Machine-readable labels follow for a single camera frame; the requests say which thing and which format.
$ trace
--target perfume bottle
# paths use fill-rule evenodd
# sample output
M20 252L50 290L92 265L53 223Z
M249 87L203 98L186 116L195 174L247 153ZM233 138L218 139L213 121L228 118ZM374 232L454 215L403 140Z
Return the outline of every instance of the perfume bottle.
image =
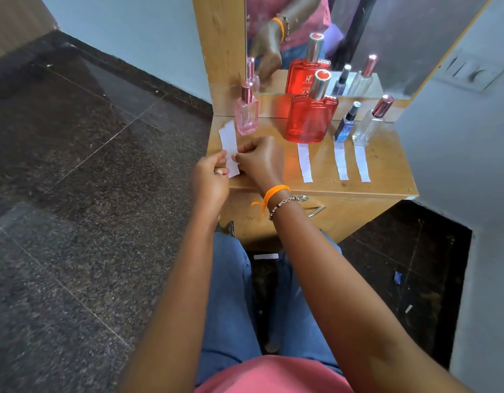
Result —
M318 70L309 94L292 97L285 139L299 144L314 144L325 138L339 103L336 98L325 96L331 77L332 73L328 70Z
M334 89L332 90L331 95L341 96L343 94L343 92L345 92L345 88L347 86L348 75L350 74L351 70L352 70L352 66L350 66L350 65L345 65L345 67L343 67L343 71L341 72L341 76L339 77L339 80L336 81L336 84L334 85Z
M394 103L394 98L390 95L383 95L373 110L366 113L361 124L352 135L352 142L355 146L366 146L374 133L384 122L384 116L390 106Z
M354 102L350 112L347 113L343 120L341 120L336 133L334 133L334 140L336 142L344 142L348 138L348 134L352 131L353 121L356 118L357 111L361 107L361 102Z
M310 91L314 74L319 69L330 70L330 61L319 59L321 47L325 42L322 33L311 33L308 40L305 59L294 59L290 62L285 93L306 95Z
M252 92L252 83L241 85L241 98L235 101L235 123L237 132L248 135L257 128L259 101Z
M375 65L378 63L377 55L369 55L363 70L356 73L352 85L348 89L347 96L364 96L372 84Z
M259 76L255 73L255 58L247 58L247 82L252 83L254 94L259 92Z

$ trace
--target small blue paper scrap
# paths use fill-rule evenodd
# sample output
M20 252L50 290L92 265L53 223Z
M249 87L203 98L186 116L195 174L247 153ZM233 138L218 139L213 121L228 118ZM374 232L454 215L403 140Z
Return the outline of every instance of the small blue paper scrap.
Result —
M401 277L403 276L402 273L399 273L399 271L395 271L395 274L394 274L394 282L397 284L397 285L401 285Z

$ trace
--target pink t-shirt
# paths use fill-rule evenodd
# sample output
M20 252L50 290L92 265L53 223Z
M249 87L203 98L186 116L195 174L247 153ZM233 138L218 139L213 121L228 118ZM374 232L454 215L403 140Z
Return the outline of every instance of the pink t-shirt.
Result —
M247 0L247 37L253 39L259 29L268 23L277 13L280 13L292 0ZM330 26L330 10L328 0L321 0L321 4L310 18L297 30L290 30L288 39L281 46L281 51L308 42L312 32L324 32Z
M304 358L261 356L209 378L195 393L353 393L344 376Z

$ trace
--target red perfume bottle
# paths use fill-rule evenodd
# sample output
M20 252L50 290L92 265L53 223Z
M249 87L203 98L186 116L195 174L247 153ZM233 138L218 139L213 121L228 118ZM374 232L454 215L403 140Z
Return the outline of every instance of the red perfume bottle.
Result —
M319 69L330 70L330 61L319 59L321 47L325 42L325 35L311 33L305 59L294 59L290 62L285 93L306 95L310 92L314 74Z
M331 77L328 70L318 70L310 93L292 98L285 139L298 144L314 144L325 138L339 103L337 98L325 96Z

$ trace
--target drawer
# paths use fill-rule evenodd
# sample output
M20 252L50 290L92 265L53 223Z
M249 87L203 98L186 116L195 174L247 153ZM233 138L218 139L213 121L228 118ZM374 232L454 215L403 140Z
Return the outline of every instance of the drawer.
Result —
M307 197L301 206L312 222L336 243L399 201L392 198ZM257 193L231 191L221 211L220 224L225 227L234 221L235 236L247 250L275 251L279 243L274 224L268 219L268 211L261 217L261 206L250 206L255 201L262 202Z

